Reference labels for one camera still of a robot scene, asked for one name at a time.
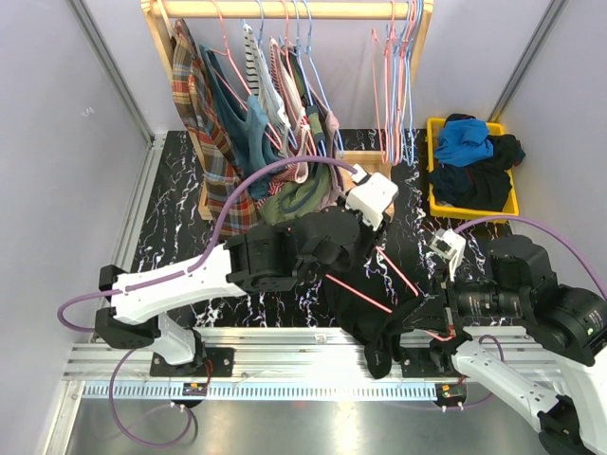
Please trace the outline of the black garment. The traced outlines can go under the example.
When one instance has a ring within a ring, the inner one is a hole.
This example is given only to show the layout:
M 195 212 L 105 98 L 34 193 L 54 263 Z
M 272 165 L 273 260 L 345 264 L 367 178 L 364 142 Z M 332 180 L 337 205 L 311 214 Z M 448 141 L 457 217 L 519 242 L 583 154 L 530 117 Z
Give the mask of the black garment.
M 435 261 L 425 237 L 399 240 L 389 235 L 379 246 L 417 286 L 420 296 L 428 296 Z M 394 310 L 387 314 L 330 280 L 322 280 L 319 297 L 328 305 L 337 326 L 362 347 L 366 370 L 374 379 L 388 376 L 393 363 L 401 360 L 400 339 L 408 330 L 402 325 L 404 303 L 415 298 L 414 293 L 374 251 L 364 264 L 331 275 Z

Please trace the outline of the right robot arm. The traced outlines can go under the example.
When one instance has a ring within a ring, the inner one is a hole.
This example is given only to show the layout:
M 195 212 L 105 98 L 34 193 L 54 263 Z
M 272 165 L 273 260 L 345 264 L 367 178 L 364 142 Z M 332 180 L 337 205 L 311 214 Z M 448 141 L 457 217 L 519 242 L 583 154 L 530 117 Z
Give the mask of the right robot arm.
M 550 454 L 606 451 L 606 300 L 560 284 L 547 251 L 523 235 L 488 244 L 490 275 L 458 282 L 465 239 L 441 229 L 430 242 L 449 269 L 432 278 L 421 311 L 403 321 L 406 329 L 430 331 L 438 320 L 447 333 L 434 335 L 426 361 L 441 376 L 459 374 L 482 384 L 537 432 Z M 489 354 L 466 331 L 467 318 L 512 318 L 551 353 L 567 391 L 540 386 Z

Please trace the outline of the pink wire hanger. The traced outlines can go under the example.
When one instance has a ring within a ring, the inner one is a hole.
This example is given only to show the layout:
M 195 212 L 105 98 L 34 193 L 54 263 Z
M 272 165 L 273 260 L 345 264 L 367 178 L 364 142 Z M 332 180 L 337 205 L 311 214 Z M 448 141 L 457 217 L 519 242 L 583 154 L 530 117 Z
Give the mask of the pink wire hanger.
M 397 276 L 405 282 L 406 286 L 414 293 L 414 296 L 417 298 L 420 296 L 421 291 L 417 288 L 416 285 L 414 285 L 408 278 L 407 276 L 398 268 L 397 265 L 394 264 L 394 262 L 389 258 L 389 256 L 385 253 L 385 251 L 380 247 L 380 246 L 376 246 L 374 253 L 380 255 L 385 262 L 387 263 L 387 265 L 389 265 L 394 272 L 397 274 Z M 345 290 L 351 292 L 352 294 L 354 294 L 355 296 L 367 301 L 368 303 L 374 305 L 376 308 L 380 309 L 381 311 L 387 313 L 387 314 L 392 314 L 394 312 L 394 310 L 382 303 L 379 303 L 377 300 L 374 300 L 373 298 L 363 294 L 362 292 L 358 291 L 357 289 L 355 289 L 354 287 L 352 287 L 351 285 L 345 283 L 344 281 L 336 278 L 335 276 L 331 275 L 331 274 L 327 274 L 325 276 L 326 279 L 330 280 L 331 282 L 335 283 L 336 285 L 344 288 Z M 452 339 L 455 338 L 456 332 L 454 329 L 453 325 L 448 325 L 448 332 L 447 332 L 447 336 L 443 337 L 441 335 L 439 335 L 437 332 L 433 331 L 433 330 L 429 330 L 429 329 L 424 329 L 424 332 L 428 335 L 430 335 L 431 337 L 433 337 L 434 339 L 438 340 L 438 341 L 450 341 Z
M 377 30 L 371 29 L 372 75 L 374 86 L 377 132 L 384 164 L 398 164 L 400 145 L 400 42 L 397 39 L 396 1 L 391 1 L 391 15 L 386 38 L 379 40 Z

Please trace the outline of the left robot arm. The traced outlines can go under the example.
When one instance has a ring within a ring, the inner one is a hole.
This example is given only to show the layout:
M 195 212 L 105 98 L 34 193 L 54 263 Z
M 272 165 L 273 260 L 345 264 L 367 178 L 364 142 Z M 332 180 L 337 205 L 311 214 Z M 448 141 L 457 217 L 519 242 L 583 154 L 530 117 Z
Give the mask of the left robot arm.
M 287 292 L 366 262 L 391 221 L 387 213 L 333 206 L 275 226 L 258 226 L 192 260 L 142 274 L 121 273 L 95 332 L 115 349 L 152 348 L 180 374 L 204 365 L 205 344 L 168 313 L 189 304 Z

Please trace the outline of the blue tank top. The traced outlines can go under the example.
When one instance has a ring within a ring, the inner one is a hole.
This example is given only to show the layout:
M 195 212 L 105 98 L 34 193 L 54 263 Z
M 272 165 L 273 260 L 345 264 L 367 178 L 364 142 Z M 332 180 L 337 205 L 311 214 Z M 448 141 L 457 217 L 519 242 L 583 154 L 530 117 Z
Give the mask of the blue tank top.
M 445 122 L 434 149 L 434 158 L 443 165 L 467 167 L 494 155 L 488 139 L 489 129 L 477 118 L 451 119 Z

